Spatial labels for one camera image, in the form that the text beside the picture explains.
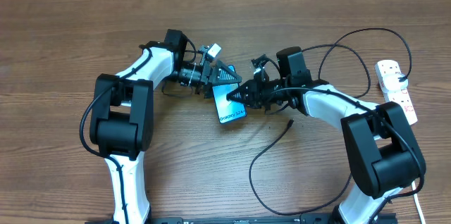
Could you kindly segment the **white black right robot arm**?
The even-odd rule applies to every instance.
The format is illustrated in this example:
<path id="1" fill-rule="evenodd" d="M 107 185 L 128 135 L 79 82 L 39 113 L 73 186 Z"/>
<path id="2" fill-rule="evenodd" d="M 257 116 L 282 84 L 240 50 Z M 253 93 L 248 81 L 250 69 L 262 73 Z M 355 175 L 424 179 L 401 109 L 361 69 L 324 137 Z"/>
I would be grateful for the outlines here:
<path id="1" fill-rule="evenodd" d="M 315 209 L 299 213 L 302 223 L 396 223 L 395 214 L 383 214 L 393 199 L 415 195 L 404 188 L 424 183 L 426 162 L 401 105 L 360 101 L 339 92 L 325 80 L 313 80 L 302 49 L 289 47 L 276 54 L 280 77 L 270 80 L 261 56 L 252 61 L 254 77 L 228 93 L 227 98 L 250 108 L 286 103 L 312 118 L 342 130 L 350 178 L 355 185 L 348 197 L 322 216 Z"/>

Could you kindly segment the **blue Samsung Galaxy smartphone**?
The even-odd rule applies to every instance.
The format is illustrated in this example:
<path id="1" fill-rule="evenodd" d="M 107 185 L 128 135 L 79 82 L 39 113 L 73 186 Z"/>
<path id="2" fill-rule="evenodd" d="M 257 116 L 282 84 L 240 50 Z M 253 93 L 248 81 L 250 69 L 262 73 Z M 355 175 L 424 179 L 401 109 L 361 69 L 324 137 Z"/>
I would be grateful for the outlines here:
<path id="1" fill-rule="evenodd" d="M 247 111 L 244 104 L 229 101 L 226 98 L 226 95 L 229 92 L 236 90 L 239 86 L 239 83 L 234 83 L 213 87 L 214 101 L 220 124 L 230 123 L 234 120 L 247 116 Z"/>

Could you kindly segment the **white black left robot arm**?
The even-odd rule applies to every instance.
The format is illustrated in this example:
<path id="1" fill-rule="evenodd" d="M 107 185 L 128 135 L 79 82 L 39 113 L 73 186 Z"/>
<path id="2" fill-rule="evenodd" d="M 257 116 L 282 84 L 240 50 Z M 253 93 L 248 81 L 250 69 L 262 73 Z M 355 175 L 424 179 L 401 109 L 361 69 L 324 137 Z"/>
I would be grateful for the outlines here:
<path id="1" fill-rule="evenodd" d="M 79 133 L 89 124 L 89 141 L 98 148 L 88 152 L 105 160 L 113 185 L 115 210 L 109 223 L 150 223 L 151 205 L 144 182 L 144 153 L 154 131 L 154 90 L 168 80 L 196 92 L 241 82 L 222 61 L 217 44 L 192 49 L 200 63 L 186 61 L 193 42 L 180 30 L 169 29 L 162 42 L 140 45 L 141 56 L 127 69 L 101 74 L 94 98 L 83 113 Z"/>

